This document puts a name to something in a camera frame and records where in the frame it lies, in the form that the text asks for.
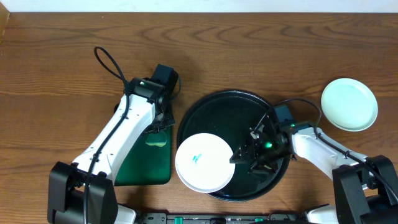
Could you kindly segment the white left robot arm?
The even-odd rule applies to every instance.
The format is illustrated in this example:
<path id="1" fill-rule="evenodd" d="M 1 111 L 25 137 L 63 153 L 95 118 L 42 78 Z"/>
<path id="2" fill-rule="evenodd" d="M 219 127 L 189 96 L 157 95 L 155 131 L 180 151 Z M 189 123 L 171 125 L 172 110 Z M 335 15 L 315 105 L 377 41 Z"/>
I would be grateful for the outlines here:
<path id="1" fill-rule="evenodd" d="M 170 98 L 179 79 L 134 78 L 113 117 L 71 164 L 58 161 L 50 171 L 49 223 L 134 223 L 137 213 L 117 202 L 114 183 L 133 145 L 144 133 L 171 123 Z"/>

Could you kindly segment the mint green plate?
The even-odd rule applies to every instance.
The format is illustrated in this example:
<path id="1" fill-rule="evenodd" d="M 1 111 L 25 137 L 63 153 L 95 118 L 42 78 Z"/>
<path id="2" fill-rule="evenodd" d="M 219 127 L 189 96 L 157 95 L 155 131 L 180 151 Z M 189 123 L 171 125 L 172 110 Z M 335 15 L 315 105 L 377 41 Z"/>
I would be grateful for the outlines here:
<path id="1" fill-rule="evenodd" d="M 342 130 L 358 132 L 368 129 L 378 115 L 378 104 L 373 92 L 352 78 L 333 80 L 321 96 L 323 110 L 339 113 Z"/>
<path id="2" fill-rule="evenodd" d="M 327 118 L 327 120 L 333 124 L 334 126 L 336 126 L 337 128 L 342 128 L 341 124 L 340 124 L 340 116 L 339 113 L 335 113 L 334 110 L 323 110 L 323 114 L 325 115 L 325 117 Z"/>

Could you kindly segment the white plate front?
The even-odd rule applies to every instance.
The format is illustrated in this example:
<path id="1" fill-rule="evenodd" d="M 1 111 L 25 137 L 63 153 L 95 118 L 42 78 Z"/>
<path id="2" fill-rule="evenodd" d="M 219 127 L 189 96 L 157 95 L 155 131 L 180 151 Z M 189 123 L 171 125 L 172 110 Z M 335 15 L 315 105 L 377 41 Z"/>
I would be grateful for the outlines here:
<path id="1" fill-rule="evenodd" d="M 213 193 L 226 187 L 234 175 L 235 165 L 229 144 L 209 133 L 186 138 L 177 149 L 175 168 L 180 180 L 199 193 Z"/>

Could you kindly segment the mint green plate top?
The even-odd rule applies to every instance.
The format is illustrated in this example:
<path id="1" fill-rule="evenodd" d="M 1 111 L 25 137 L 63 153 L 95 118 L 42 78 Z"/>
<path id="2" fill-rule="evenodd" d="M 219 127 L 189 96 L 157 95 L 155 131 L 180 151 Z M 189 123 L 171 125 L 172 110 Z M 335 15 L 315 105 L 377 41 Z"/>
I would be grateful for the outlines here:
<path id="1" fill-rule="evenodd" d="M 378 115 L 378 104 L 373 92 L 352 78 L 333 80 L 321 96 L 323 110 L 339 113 L 342 130 L 358 132 L 368 129 Z"/>

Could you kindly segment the green yellow sponge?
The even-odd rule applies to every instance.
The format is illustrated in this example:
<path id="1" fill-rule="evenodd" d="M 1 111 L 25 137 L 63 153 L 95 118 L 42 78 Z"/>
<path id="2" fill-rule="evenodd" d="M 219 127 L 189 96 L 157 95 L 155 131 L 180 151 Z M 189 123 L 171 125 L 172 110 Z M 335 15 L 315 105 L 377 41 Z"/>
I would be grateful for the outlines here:
<path id="1" fill-rule="evenodd" d="M 167 135 L 164 131 L 149 133 L 146 139 L 148 146 L 164 147 L 167 143 Z"/>

